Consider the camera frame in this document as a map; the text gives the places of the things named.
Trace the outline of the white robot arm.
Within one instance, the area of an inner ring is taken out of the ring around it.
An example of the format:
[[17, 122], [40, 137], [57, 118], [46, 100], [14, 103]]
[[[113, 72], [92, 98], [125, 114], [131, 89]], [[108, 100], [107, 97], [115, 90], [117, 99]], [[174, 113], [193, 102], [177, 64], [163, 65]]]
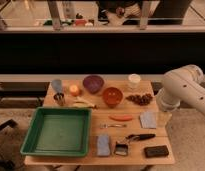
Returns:
[[173, 111], [184, 101], [205, 116], [205, 88], [203, 71], [197, 65], [186, 65], [166, 72], [162, 76], [162, 88], [156, 95], [161, 111]]

